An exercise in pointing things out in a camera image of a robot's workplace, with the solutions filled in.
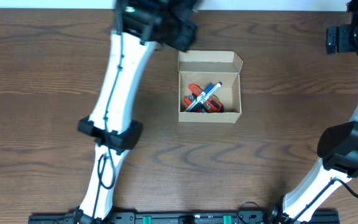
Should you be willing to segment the orange utility knife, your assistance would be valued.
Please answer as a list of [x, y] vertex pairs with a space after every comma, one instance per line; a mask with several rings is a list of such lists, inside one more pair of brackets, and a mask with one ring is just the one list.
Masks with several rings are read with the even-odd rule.
[[[203, 90], [200, 86], [195, 83], [188, 85], [188, 89], [191, 91], [191, 96], [196, 98], [199, 93]], [[212, 95], [206, 102], [203, 104], [204, 107], [208, 110], [207, 113], [223, 113], [224, 105], [220, 102], [219, 98], [216, 95]]]

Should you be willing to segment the blue whiteboard marker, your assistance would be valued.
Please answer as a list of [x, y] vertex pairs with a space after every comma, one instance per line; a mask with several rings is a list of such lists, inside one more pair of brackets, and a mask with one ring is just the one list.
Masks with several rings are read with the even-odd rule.
[[191, 102], [190, 105], [185, 109], [185, 112], [197, 112], [200, 110], [203, 113], [207, 113], [208, 110], [204, 107], [202, 99], [210, 92], [210, 90], [214, 87], [212, 83], [210, 83], [204, 90], [202, 90], [199, 95]]

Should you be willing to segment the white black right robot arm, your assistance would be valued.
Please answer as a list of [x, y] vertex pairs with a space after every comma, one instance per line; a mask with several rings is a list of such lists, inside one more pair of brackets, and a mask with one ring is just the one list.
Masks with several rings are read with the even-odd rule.
[[[354, 52], [358, 55], [358, 0], [347, 3], [350, 24], [329, 27], [327, 54]], [[358, 104], [349, 122], [324, 131], [317, 147], [318, 160], [294, 190], [282, 196], [264, 223], [339, 223], [334, 210], [319, 206], [340, 186], [358, 198], [348, 182], [358, 177]]]

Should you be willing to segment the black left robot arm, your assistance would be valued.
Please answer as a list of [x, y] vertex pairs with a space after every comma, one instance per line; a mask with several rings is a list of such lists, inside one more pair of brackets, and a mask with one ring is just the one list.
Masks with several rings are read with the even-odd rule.
[[142, 123], [132, 109], [144, 69], [158, 44], [186, 52], [197, 25], [190, 15], [197, 0], [116, 1], [109, 62], [92, 113], [78, 122], [94, 138], [95, 162], [86, 195], [72, 223], [107, 223], [117, 178], [128, 152], [140, 139]]

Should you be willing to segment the black cap whiteboard marker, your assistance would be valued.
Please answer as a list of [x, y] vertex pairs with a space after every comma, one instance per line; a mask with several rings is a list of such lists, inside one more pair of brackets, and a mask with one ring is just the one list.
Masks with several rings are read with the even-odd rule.
[[217, 83], [210, 92], [205, 96], [205, 99], [202, 100], [203, 104], [208, 100], [212, 95], [215, 95], [215, 93], [220, 89], [221, 82]]

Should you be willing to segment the brown cardboard box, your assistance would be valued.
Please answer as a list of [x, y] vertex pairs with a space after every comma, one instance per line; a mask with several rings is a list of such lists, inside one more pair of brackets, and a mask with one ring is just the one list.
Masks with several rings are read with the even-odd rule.
[[[242, 114], [240, 73], [243, 60], [233, 51], [189, 50], [178, 54], [178, 120], [194, 123], [235, 123]], [[222, 83], [216, 96], [223, 112], [186, 112], [185, 97], [195, 84], [204, 89]]]

